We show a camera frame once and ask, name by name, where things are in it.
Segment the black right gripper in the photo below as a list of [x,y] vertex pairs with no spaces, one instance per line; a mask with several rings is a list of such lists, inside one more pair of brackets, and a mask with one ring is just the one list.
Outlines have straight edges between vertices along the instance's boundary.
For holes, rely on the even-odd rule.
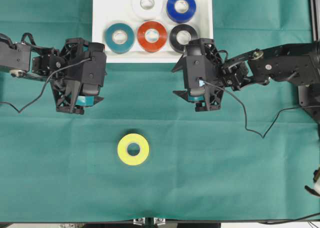
[[[249,54],[239,58],[228,59],[228,52],[223,49],[217,49],[214,40],[208,38],[195,39],[187,45],[200,46],[206,57],[206,77],[200,79],[200,84],[204,84],[204,95],[191,96],[187,90],[174,90],[173,93],[194,104],[196,112],[219,110],[227,87],[230,87],[233,91],[239,91],[250,84],[249,70],[245,64],[245,61],[250,58]],[[174,65],[172,72],[180,71],[185,67],[185,46],[182,58]]]

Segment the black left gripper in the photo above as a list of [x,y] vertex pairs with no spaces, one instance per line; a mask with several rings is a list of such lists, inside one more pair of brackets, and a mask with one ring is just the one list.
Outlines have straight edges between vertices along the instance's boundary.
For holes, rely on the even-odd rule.
[[61,50],[46,48],[32,59],[31,72],[43,78],[52,90],[57,112],[83,114],[83,107],[92,107],[104,100],[100,96],[80,96],[82,83],[71,72],[80,70],[90,58],[90,42],[70,38]]

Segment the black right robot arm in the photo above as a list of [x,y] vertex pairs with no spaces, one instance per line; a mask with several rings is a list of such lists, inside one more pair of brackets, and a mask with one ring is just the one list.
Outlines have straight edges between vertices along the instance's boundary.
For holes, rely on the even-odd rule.
[[255,49],[223,60],[213,39],[198,38],[184,47],[172,72],[183,72],[184,90],[174,94],[195,104],[197,112],[221,108],[224,89],[233,91],[270,80],[298,88],[299,105],[320,122],[320,43],[289,43]]

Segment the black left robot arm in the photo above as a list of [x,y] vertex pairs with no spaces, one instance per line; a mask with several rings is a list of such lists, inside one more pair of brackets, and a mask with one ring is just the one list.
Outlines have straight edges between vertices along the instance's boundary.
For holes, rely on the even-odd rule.
[[83,115],[85,108],[104,100],[107,56],[105,45],[81,37],[68,38],[61,50],[36,45],[31,33],[12,42],[0,35],[0,70],[14,78],[43,82],[50,86],[55,109]]

